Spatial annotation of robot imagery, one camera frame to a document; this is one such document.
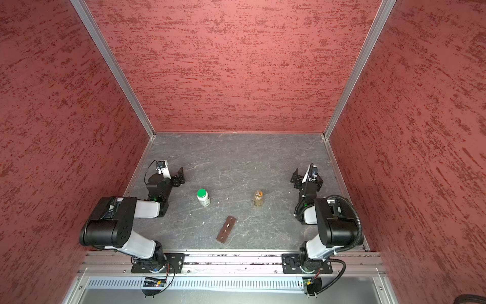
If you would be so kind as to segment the white bottle green cap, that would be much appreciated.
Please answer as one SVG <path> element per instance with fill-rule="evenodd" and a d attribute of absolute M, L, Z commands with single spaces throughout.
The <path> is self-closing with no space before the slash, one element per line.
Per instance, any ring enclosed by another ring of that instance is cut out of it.
<path fill-rule="evenodd" d="M 199 189 L 197 191 L 197 199 L 200 202 L 200 204 L 204 207 L 209 206 L 211 203 L 209 194 L 205 189 Z"/>

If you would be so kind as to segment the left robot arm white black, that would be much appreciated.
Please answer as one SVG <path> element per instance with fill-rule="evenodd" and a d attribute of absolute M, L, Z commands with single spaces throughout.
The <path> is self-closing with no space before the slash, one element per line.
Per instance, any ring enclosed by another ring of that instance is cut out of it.
<path fill-rule="evenodd" d="M 168 167 L 160 165 L 158 172 L 146 181 L 148 199 L 133 196 L 101 198 L 81 229 L 79 243 L 98 250 L 116 250 L 139 262 L 164 265 L 166 258 L 162 245 L 135 232 L 134 220 L 164 217 L 172 189 L 185 182 L 182 167 L 177 175 L 171 176 Z"/>

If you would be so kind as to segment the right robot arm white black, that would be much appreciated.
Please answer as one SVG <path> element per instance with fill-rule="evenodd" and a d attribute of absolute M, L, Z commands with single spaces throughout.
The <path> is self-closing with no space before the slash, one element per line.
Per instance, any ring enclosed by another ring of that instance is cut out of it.
<path fill-rule="evenodd" d="M 336 254 L 363 244 L 363 225 L 354 205 L 341 195 L 318 197 L 323 179 L 317 166 L 310 164 L 304 175 L 295 170 L 290 183 L 299 190 L 294 218 L 302 225 L 315 225 L 318 231 L 299 248 L 304 272 L 315 272 Z"/>

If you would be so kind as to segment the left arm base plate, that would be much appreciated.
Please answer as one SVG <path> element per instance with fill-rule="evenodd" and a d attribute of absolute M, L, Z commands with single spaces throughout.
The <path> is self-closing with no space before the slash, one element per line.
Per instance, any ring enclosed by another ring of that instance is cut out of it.
<path fill-rule="evenodd" d="M 179 274 L 182 272 L 186 254 L 166 253 L 163 260 L 158 262 L 155 258 L 140 259 L 132 257 L 131 273 L 133 274 L 166 274 L 170 271 Z"/>

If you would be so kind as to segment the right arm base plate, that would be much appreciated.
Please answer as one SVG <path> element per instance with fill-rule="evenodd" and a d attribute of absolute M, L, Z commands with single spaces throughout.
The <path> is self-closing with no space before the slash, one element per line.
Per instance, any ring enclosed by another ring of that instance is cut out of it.
<path fill-rule="evenodd" d="M 331 274 L 333 268 L 329 262 L 302 259 L 297 253 L 281 255 L 282 269 L 285 274 Z"/>

